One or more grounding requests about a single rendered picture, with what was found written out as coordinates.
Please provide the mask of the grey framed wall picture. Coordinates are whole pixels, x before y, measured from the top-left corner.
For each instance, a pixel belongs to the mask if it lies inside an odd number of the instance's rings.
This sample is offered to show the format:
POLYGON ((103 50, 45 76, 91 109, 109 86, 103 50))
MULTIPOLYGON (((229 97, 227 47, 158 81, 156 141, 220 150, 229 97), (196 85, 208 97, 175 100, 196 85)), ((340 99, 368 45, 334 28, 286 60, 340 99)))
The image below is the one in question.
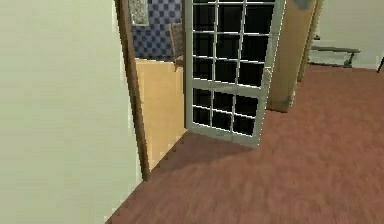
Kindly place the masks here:
POLYGON ((134 26, 148 26, 148 0, 128 0, 131 22, 134 26))

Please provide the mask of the grey glass pane room door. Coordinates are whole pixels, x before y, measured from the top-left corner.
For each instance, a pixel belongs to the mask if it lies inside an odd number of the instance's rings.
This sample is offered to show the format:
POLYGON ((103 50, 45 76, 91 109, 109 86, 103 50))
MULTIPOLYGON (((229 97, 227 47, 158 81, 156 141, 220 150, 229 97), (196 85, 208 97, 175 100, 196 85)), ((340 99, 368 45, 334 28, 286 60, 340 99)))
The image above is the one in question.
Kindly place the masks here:
POLYGON ((186 0, 185 127, 260 142, 287 0, 186 0))

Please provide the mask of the brown wooden chair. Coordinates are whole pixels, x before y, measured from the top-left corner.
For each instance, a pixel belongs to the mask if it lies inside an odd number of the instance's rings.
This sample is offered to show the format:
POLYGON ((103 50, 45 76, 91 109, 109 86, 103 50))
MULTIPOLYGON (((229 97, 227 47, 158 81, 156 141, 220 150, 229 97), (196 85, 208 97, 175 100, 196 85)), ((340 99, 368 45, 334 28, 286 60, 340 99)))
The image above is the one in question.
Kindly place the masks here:
POLYGON ((184 65, 184 30, 182 23, 169 25, 174 70, 184 65))

